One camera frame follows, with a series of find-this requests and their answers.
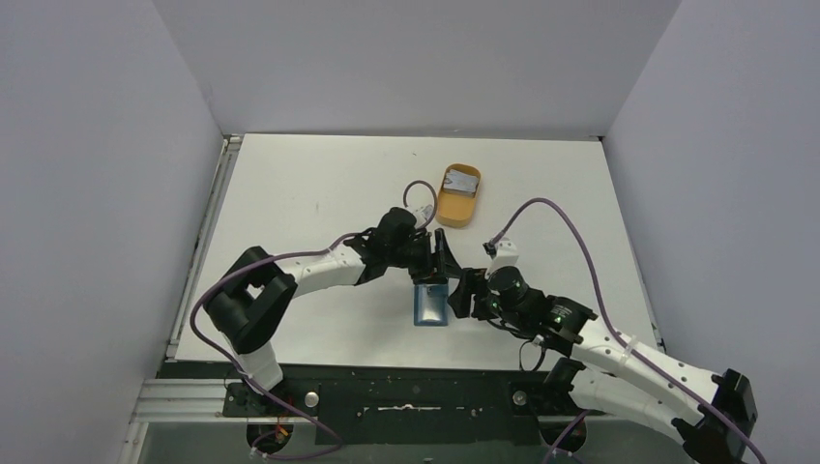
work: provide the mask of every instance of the gray panel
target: gray panel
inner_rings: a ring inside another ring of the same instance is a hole
[[[673,441],[640,425],[622,420],[591,421],[589,439],[578,452],[586,464],[689,464],[683,450]],[[320,450],[313,444],[315,427],[297,425],[291,443],[282,454]],[[454,462],[526,463],[541,462],[546,448],[513,447],[506,442],[473,445],[372,445],[349,446],[331,455],[313,459],[317,463],[433,464]],[[148,427],[140,464],[246,464],[249,447],[243,424],[152,423]],[[553,464],[573,461],[559,456]]]
[[[155,0],[225,132],[578,138],[680,0]]]
[[[114,462],[219,130],[149,0],[12,0],[0,141],[0,462]]]
[[[820,450],[818,23],[816,0],[684,2],[604,140],[669,353],[749,377],[778,464]]]

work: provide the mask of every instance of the tabletop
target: tabletop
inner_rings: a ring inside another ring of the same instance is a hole
[[[591,141],[248,134],[221,199],[194,299],[246,248],[259,245],[278,254],[326,247],[342,233],[375,226],[391,207],[401,206],[411,181],[440,185],[455,162],[482,173],[472,222],[462,229],[444,227],[462,267],[486,267],[482,244],[523,202],[547,197],[561,205],[587,243],[613,323],[656,346],[603,149]],[[430,193],[416,186],[409,202],[426,205]],[[428,230],[436,227],[433,221]],[[578,244],[552,210],[531,206],[507,237],[518,247],[517,266],[530,286],[598,311]],[[287,271],[287,262],[280,265]],[[204,311],[197,326],[226,344]],[[486,322],[455,319],[452,313],[447,327],[414,326],[413,284],[397,269],[365,285],[292,301],[272,342],[280,363],[472,369],[518,369],[521,345]],[[523,353],[524,364],[535,363],[536,347]],[[187,324],[175,358],[223,361]],[[558,358],[550,353],[542,369]]]

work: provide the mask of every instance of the yellow plastic container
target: yellow plastic container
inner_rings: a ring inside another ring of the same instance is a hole
[[[476,193],[473,196],[459,195],[444,190],[444,179],[451,169],[479,178],[479,184],[476,186]],[[481,185],[482,173],[475,167],[460,163],[447,166],[441,179],[441,186],[438,188],[438,212],[436,213],[438,223],[455,228],[461,228],[469,224],[476,209],[476,200],[479,197]]]

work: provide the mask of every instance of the robotic arm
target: robotic arm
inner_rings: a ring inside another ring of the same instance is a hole
[[[510,332],[564,355],[543,384],[546,396],[653,428],[683,445],[701,464],[741,462],[746,446],[739,438],[633,352],[700,397],[711,398],[712,406],[748,436],[757,411],[746,377],[731,369],[717,375],[678,362],[618,333],[627,342],[624,347],[612,340],[609,328],[590,308],[530,287],[515,267],[518,253],[511,241],[484,245],[492,258],[488,268],[462,270],[444,231],[437,229],[431,236],[417,223],[414,214],[392,208],[378,226],[351,235],[316,260],[295,263],[290,274],[272,262],[233,279],[204,308],[244,373],[269,391],[282,380],[270,339],[291,299],[332,286],[367,283],[389,267],[407,269],[416,284],[458,277],[448,299],[456,317],[499,320]],[[249,248],[228,274],[269,257],[259,246]],[[260,289],[255,298],[250,286]]]

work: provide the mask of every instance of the round metal bolt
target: round metal bolt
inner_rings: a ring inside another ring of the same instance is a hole
[[[319,404],[319,394],[315,391],[308,391],[305,395],[305,406],[315,408]]]
[[[527,404],[527,393],[524,391],[516,391],[512,394],[512,404],[515,406],[524,406]]]

